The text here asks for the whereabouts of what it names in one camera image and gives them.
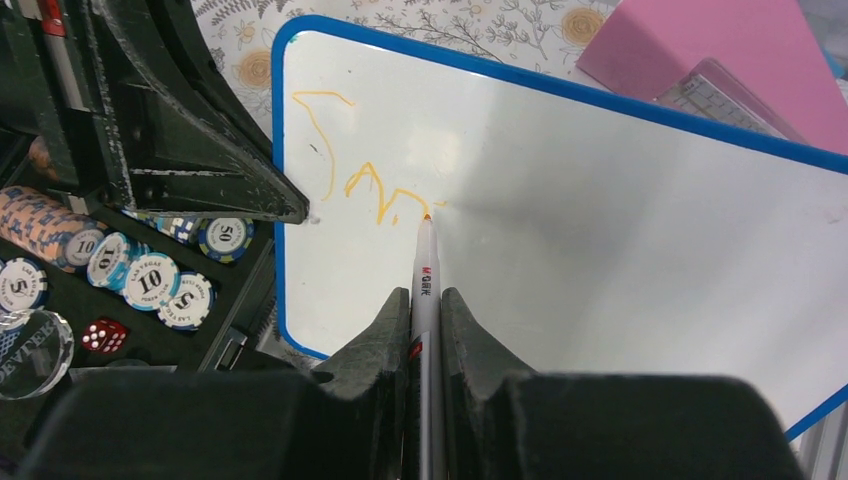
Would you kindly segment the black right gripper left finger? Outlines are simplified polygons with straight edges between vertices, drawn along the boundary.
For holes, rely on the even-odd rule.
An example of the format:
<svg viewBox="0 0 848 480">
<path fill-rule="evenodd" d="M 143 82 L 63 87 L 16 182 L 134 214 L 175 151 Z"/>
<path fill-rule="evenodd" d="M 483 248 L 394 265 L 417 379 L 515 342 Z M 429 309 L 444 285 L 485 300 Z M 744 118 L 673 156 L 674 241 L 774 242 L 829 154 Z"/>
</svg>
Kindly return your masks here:
<svg viewBox="0 0 848 480">
<path fill-rule="evenodd" d="M 23 479 L 394 479 L 410 295 L 311 372 L 110 369 L 75 385 Z"/>
</svg>

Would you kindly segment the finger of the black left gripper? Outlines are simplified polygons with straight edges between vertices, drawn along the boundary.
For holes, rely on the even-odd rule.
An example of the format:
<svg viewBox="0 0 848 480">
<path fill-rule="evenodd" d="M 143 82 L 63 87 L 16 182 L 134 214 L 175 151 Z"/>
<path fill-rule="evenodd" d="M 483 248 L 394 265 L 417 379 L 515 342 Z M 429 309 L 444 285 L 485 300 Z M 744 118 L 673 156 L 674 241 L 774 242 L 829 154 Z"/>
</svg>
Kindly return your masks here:
<svg viewBox="0 0 848 480">
<path fill-rule="evenodd" d="M 114 201 L 163 216 L 302 223 L 309 202 L 217 116 L 171 57 L 146 1 L 80 5 Z"/>
<path fill-rule="evenodd" d="M 189 1 L 147 0 L 146 6 L 173 60 L 191 87 L 222 120 L 243 134 L 261 153 L 271 141 L 238 100 L 217 67 Z"/>
</svg>

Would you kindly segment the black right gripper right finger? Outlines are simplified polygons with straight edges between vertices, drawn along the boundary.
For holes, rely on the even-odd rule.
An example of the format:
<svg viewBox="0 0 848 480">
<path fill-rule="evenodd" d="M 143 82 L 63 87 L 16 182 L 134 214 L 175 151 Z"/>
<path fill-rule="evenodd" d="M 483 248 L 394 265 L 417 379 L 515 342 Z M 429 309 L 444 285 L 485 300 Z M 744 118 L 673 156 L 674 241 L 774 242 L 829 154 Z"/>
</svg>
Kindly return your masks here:
<svg viewBox="0 0 848 480">
<path fill-rule="evenodd" d="M 444 291 L 448 457 L 458 479 L 800 479 L 771 408 L 722 376 L 542 373 Z"/>
</svg>

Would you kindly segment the white orange whiteboard marker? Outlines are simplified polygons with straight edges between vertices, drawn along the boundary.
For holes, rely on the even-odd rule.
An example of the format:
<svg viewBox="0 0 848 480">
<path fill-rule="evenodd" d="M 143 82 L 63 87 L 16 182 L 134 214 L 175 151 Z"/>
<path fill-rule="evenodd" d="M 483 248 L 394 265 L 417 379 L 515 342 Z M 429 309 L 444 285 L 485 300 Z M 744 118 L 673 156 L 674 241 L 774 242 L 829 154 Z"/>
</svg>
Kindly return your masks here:
<svg viewBox="0 0 848 480">
<path fill-rule="evenodd" d="M 424 216 L 417 234 L 410 297 L 409 388 L 402 477 L 446 479 L 440 262 L 436 229 L 429 214 Z"/>
</svg>

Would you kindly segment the blue framed whiteboard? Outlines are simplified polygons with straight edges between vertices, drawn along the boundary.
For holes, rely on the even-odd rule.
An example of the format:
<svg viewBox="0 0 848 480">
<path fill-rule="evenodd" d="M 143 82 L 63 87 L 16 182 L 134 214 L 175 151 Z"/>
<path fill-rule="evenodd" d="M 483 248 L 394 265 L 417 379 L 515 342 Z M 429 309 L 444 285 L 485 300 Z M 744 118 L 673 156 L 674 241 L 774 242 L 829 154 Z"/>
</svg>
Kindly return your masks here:
<svg viewBox="0 0 848 480">
<path fill-rule="evenodd" d="M 318 15 L 272 47 L 278 324 L 325 359 L 412 280 L 540 371 L 726 375 L 789 437 L 847 399 L 844 156 Z"/>
</svg>

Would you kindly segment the black poker chip case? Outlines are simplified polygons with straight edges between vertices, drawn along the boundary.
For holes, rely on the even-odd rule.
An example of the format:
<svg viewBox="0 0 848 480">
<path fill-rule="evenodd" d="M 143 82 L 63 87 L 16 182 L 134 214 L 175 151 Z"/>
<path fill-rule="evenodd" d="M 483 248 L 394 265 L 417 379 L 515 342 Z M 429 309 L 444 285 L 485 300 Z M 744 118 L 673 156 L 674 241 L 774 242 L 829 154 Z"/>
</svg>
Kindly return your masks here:
<svg viewBox="0 0 848 480">
<path fill-rule="evenodd" d="M 26 185 L 40 188 L 47 179 L 37 174 L 25 159 L 35 137 L 1 129 L 1 187 Z M 83 273 L 68 273 L 18 246 L 1 239 L 1 260 L 27 258 L 45 273 L 48 283 L 46 309 L 62 315 L 77 339 L 81 330 L 101 317 L 128 327 L 128 342 L 116 354 L 100 354 L 77 347 L 71 367 L 104 367 L 119 358 L 136 358 L 152 365 L 176 366 L 177 371 L 212 369 L 236 330 L 250 337 L 264 333 L 273 304 L 275 286 L 273 225 L 256 223 L 256 236 L 238 261 L 220 264 L 188 247 L 130 219 L 116 210 L 100 209 L 100 221 L 173 258 L 184 271 L 196 271 L 212 281 L 216 300 L 209 316 L 196 332 L 183 333 L 164 326 L 155 312 L 131 308 L 124 298 L 91 286 Z M 55 404 L 72 386 L 66 375 L 55 387 L 38 397 L 1 400 L 1 457 L 20 462 Z"/>
</svg>

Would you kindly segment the red die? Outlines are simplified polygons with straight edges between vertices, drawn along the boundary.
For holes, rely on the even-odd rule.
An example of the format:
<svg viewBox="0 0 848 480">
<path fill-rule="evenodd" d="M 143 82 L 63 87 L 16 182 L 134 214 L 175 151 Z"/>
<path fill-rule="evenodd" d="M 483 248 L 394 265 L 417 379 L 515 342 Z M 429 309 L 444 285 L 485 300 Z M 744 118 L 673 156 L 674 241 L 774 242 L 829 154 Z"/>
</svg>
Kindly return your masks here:
<svg viewBox="0 0 848 480">
<path fill-rule="evenodd" d="M 100 353 L 115 353 L 126 343 L 129 329 L 123 324 L 107 319 L 98 319 L 83 329 L 82 347 Z"/>
</svg>

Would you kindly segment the clear dealer button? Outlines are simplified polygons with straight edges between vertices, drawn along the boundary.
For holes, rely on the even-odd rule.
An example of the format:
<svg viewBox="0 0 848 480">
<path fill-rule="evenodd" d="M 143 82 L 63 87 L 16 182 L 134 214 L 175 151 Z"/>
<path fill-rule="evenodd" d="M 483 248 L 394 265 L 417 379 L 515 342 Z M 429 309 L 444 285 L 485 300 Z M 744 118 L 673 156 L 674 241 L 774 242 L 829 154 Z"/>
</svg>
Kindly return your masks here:
<svg viewBox="0 0 848 480">
<path fill-rule="evenodd" d="M 24 309 L 1 315 L 1 398 L 22 400 L 51 390 L 69 369 L 75 349 L 59 314 Z"/>
</svg>

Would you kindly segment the floral table cloth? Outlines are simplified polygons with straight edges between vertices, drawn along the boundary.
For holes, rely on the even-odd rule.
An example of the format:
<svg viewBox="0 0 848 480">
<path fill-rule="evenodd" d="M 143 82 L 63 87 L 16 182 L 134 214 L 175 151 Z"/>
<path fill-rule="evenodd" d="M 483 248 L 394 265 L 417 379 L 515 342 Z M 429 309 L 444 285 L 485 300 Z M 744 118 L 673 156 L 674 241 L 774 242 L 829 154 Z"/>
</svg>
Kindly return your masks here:
<svg viewBox="0 0 848 480">
<path fill-rule="evenodd" d="M 532 367 L 630 367 L 604 291 L 626 240 L 628 145 L 606 93 L 501 59 L 478 22 L 395 1 L 197 1 L 215 62 L 309 217 L 277 231 L 277 324 L 327 358 L 412 279 L 435 225 L 440 282 Z"/>
</svg>

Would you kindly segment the pink box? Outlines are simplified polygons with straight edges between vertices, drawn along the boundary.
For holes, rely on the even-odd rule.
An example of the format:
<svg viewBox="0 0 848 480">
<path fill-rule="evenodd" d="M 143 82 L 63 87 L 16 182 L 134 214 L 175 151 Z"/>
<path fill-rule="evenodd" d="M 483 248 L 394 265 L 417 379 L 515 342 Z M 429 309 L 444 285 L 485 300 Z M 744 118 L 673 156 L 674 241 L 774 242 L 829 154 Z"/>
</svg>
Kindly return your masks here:
<svg viewBox="0 0 848 480">
<path fill-rule="evenodd" d="M 729 96 L 798 143 L 844 154 L 847 103 L 796 1 L 622 1 L 577 66 L 607 89 L 652 101 L 716 64 Z"/>
</svg>

